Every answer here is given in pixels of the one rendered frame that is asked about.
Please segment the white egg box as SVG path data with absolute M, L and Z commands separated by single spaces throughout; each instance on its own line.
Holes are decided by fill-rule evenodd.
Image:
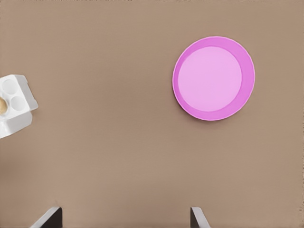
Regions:
M 0 120 L 12 119 L 38 108 L 24 75 L 7 75 L 0 77 L 0 97 L 6 102 L 8 109 L 0 114 Z

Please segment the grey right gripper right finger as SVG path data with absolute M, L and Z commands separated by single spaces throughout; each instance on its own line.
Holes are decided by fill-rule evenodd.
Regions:
M 190 228 L 211 228 L 200 207 L 190 208 Z

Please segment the white egg box lid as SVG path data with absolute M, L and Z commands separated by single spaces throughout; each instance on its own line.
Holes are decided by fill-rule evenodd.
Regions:
M 0 120 L 0 139 L 10 136 L 31 125 L 32 118 L 31 112 L 25 112 L 10 119 Z

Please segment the pink round plate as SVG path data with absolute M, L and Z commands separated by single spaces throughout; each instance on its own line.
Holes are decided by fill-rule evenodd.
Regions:
M 250 98 L 255 84 L 254 63 L 233 39 L 202 38 L 178 58 L 172 88 L 181 108 L 204 121 L 236 114 Z

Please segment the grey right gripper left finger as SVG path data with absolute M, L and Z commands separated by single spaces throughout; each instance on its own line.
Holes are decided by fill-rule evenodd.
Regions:
M 62 228 L 62 208 L 51 207 L 30 228 Z

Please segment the brown egg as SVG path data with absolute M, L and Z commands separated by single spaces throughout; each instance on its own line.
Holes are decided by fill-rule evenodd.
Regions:
M 7 102 L 2 97 L 0 97 L 0 115 L 5 114 L 7 110 L 8 110 Z

